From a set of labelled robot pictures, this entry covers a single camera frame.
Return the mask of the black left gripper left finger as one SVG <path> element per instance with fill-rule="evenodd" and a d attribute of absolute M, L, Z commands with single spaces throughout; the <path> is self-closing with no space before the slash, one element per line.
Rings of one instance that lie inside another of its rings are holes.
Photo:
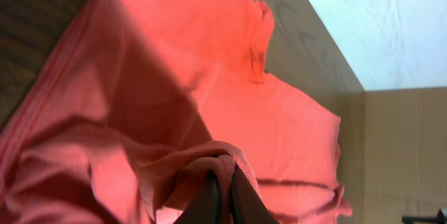
<path fill-rule="evenodd" d="M 216 174 L 209 170 L 206 179 L 174 224 L 218 224 L 221 196 Z"/>

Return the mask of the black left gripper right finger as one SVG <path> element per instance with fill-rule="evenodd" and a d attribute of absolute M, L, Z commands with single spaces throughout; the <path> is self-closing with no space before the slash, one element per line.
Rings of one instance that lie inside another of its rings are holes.
<path fill-rule="evenodd" d="M 234 224 L 279 224 L 238 166 L 230 185 L 230 207 Z"/>

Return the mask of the red printed t-shirt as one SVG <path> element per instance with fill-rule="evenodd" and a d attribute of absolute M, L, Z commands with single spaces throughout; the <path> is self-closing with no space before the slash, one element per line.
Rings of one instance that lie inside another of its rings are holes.
<path fill-rule="evenodd" d="M 261 0 L 88 0 L 1 133 L 2 223 L 170 223 L 238 166 L 276 221 L 335 223 L 340 119 L 265 72 Z"/>

